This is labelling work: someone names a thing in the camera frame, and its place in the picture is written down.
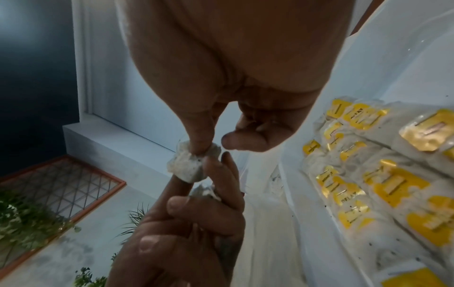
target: white door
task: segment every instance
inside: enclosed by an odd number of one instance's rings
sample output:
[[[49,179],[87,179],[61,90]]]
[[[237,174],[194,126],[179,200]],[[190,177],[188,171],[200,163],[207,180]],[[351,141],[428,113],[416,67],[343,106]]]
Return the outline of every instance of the white door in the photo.
[[[88,0],[85,7],[93,113],[175,151],[187,134],[135,68],[120,34],[114,1]],[[236,103],[229,104],[216,126],[216,143],[235,129],[240,114]]]

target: white tray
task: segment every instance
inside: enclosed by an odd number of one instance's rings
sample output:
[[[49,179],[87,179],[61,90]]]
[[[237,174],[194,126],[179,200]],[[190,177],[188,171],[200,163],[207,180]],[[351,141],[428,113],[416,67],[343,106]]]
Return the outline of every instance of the white tray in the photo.
[[[362,287],[353,265],[310,182],[299,171],[312,124],[333,98],[454,104],[454,0],[388,0],[348,39],[331,79],[279,165],[299,227],[301,256],[311,287]]]

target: white clump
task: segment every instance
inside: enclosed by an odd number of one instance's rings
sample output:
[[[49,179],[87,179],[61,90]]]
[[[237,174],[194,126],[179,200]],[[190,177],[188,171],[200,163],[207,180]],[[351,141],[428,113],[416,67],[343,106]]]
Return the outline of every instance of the white clump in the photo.
[[[203,184],[200,184],[199,186],[191,190],[190,195],[195,197],[209,196],[213,199],[216,199],[217,201],[222,201],[221,198],[214,192],[214,185],[204,186]]]
[[[174,157],[167,163],[167,171],[176,175],[182,181],[196,183],[207,178],[202,168],[203,157],[218,158],[220,154],[221,147],[213,143],[204,155],[193,155],[189,152],[189,141],[184,141],[178,144]]]

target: person's left hand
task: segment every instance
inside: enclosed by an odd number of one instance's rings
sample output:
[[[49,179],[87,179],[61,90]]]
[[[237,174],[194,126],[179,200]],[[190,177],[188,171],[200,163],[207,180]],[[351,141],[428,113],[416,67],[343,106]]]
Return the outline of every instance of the person's left hand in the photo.
[[[192,184],[172,176],[115,258],[106,287],[227,287],[245,220],[238,170],[229,153],[203,160],[222,202],[187,196]]]

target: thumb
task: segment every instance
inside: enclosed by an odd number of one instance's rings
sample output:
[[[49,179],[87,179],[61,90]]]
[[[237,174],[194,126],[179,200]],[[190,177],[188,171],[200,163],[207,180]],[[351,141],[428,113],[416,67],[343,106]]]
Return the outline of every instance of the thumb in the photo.
[[[213,142],[215,122],[210,111],[179,113],[178,117],[189,135],[190,152],[203,154]]]

